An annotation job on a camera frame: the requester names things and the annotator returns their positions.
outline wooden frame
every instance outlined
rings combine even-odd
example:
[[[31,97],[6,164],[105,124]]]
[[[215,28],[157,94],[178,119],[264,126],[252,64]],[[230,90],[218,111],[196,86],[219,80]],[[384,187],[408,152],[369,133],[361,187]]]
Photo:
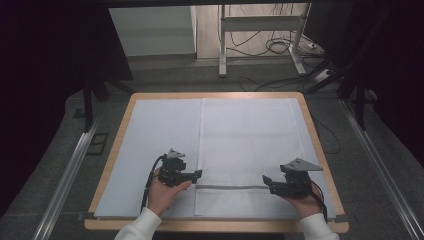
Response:
[[[124,138],[129,120],[131,118],[132,110],[137,100],[143,99],[197,99],[197,98],[297,98],[300,108],[305,118],[306,126],[309,131],[318,161],[320,166],[324,169],[324,180],[327,184],[331,200],[334,205],[336,216],[344,216],[345,212],[340,202],[337,189],[334,185],[333,177],[331,176],[330,169],[327,164],[321,143],[318,139],[311,115],[308,110],[305,98],[298,92],[192,92],[192,93],[136,93],[133,94],[121,125],[119,127],[117,136],[113,143],[109,158],[107,160],[102,177],[99,181],[96,193],[93,197],[89,212],[94,213],[97,205],[106,188],[119,149],[121,147],[122,139]],[[86,219],[85,227],[92,230],[119,230],[126,224],[132,222],[134,219]],[[328,222],[330,228],[337,233],[344,233],[349,230],[349,223],[346,221],[330,220]],[[168,232],[256,232],[256,233],[284,233],[284,232],[301,232],[302,229],[297,220],[163,220],[157,231]]]

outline gray floor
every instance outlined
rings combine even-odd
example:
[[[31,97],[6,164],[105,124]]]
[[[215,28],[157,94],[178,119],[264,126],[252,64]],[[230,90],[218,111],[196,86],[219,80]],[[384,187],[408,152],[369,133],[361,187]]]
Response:
[[[218,77],[217,61],[195,61],[190,58],[132,59],[134,81],[124,82],[138,92],[254,91],[258,84],[296,77],[290,59],[232,60],[228,76]],[[281,81],[260,91],[301,91],[313,84],[298,80]],[[108,153],[116,136],[130,96],[106,84],[110,97],[106,102],[94,99],[94,108],[104,108],[96,133],[108,134],[103,152],[93,145],[82,162],[65,205],[50,239],[113,239],[116,231],[90,231],[83,218],[88,211]],[[306,95],[308,107],[326,153],[340,199],[346,211],[350,230],[342,239],[410,239],[409,234],[378,178],[370,159],[352,130],[339,99],[338,83]],[[71,96],[66,115],[51,146],[38,168],[0,220],[0,239],[31,239],[78,144],[84,119],[82,94]],[[365,109],[365,124],[376,149],[400,186],[414,212],[424,219],[424,170],[413,156],[373,112]],[[156,239],[283,239],[267,234],[175,234],[157,233]],[[286,239],[302,239],[301,234],[288,234]]]

